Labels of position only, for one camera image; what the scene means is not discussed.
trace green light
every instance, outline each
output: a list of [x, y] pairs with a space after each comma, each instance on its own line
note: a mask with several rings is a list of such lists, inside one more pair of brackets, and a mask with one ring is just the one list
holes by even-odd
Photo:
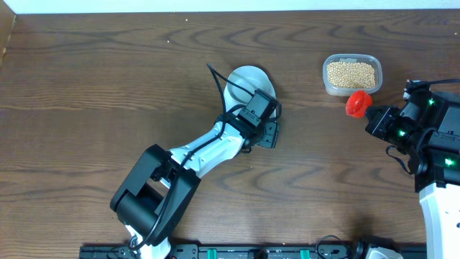
[[455, 162], [446, 158], [446, 165], [449, 166], [449, 165], [455, 165]]

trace brown wooden panel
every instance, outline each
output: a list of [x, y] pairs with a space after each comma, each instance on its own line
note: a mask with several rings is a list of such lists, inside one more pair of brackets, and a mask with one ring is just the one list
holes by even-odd
[[16, 15], [14, 12], [3, 2], [0, 1], [0, 65], [3, 60], [3, 56], [6, 52], [6, 46], [10, 35], [13, 30], [14, 20]]
[[[283, 104], [274, 150], [210, 172], [174, 236], [287, 244], [362, 233], [425, 242], [413, 179], [324, 91], [334, 53], [377, 57], [376, 104], [407, 78], [458, 77], [460, 11], [22, 15], [0, 73], [0, 258], [76, 258], [128, 235], [109, 209], [149, 145], [184, 145], [221, 111], [206, 63], [253, 64]], [[440, 90], [460, 93], [458, 86]]]

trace white backdrop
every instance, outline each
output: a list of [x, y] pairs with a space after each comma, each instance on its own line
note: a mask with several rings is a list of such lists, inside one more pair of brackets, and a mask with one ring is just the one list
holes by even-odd
[[460, 0], [4, 0], [17, 14], [458, 9]]

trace red scoop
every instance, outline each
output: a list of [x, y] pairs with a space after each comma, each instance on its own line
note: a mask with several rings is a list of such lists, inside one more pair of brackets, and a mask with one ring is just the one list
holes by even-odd
[[372, 105], [371, 96], [365, 91], [356, 91], [346, 103], [346, 115], [362, 118], [366, 114], [367, 107]]

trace clear plastic container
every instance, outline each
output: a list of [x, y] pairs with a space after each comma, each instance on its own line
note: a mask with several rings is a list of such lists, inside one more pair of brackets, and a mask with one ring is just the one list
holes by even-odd
[[[373, 88], [343, 88], [337, 87], [333, 85], [328, 80], [328, 71], [327, 67], [329, 63], [332, 62], [348, 62], [348, 63], [366, 63], [371, 65], [375, 72], [375, 87]], [[323, 64], [323, 80], [324, 85], [326, 86], [326, 92], [333, 96], [351, 96], [355, 91], [363, 90], [366, 91], [368, 94], [375, 93], [382, 87], [383, 83], [383, 75], [382, 75], [382, 66], [380, 62], [375, 57], [371, 55], [363, 55], [363, 54], [335, 54], [330, 56], [329, 58], [324, 61]]]

